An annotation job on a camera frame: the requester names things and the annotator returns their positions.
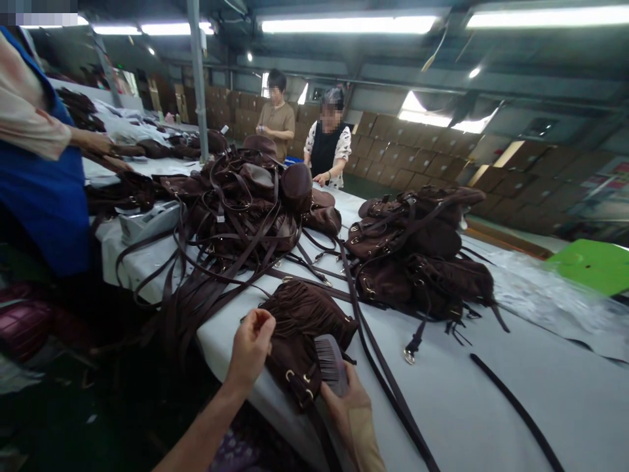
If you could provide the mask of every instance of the blue apron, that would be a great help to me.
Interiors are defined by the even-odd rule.
[[[0,30],[39,78],[49,114],[74,126],[37,64],[4,26]],[[59,161],[52,162],[0,140],[0,201],[24,226],[59,277],[89,269],[90,224],[84,185],[79,148],[68,146]]]

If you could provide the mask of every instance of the fluorescent light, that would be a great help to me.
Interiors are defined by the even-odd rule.
[[[94,26],[94,33],[102,35],[139,36],[142,33],[135,26]]]
[[[212,35],[214,30],[208,22],[199,23],[205,34]],[[142,33],[149,36],[190,36],[190,23],[165,23],[142,25]]]
[[[629,24],[629,5],[474,13],[468,28],[570,28]]]
[[[312,20],[270,20],[262,22],[265,33],[391,33],[424,34],[435,16],[380,18],[320,18]]]

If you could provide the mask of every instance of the bristle brush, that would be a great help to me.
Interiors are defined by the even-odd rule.
[[[336,339],[331,334],[323,334],[314,339],[314,346],[319,358],[321,378],[338,397],[344,396],[349,386],[341,348]]]

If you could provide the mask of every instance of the black apron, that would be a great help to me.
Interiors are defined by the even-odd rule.
[[[311,162],[313,165],[311,170],[313,177],[329,171],[334,166],[336,145],[339,143],[341,133],[347,126],[346,123],[340,122],[339,126],[334,131],[325,134],[321,121],[316,122],[313,152],[311,153]]]

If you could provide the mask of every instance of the sleeve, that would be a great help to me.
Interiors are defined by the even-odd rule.
[[[349,160],[349,155],[352,153],[352,133],[349,127],[345,127],[339,138],[339,142],[336,144],[336,150],[334,152],[334,160],[344,159]]]
[[[373,416],[370,408],[354,408],[348,411],[349,427],[354,443],[354,456],[360,472],[386,472],[375,439]]]
[[[290,108],[290,112],[286,114],[286,120],[284,122],[284,131],[292,131],[295,132],[295,111],[292,106],[288,106]]]
[[[316,131],[316,121],[310,127],[310,131],[308,132],[308,137],[306,138],[306,145],[303,147],[303,152],[312,154],[313,146],[315,145],[315,131]]]
[[[0,139],[47,161],[58,161],[70,138],[70,129],[61,121],[35,108],[0,81]]]

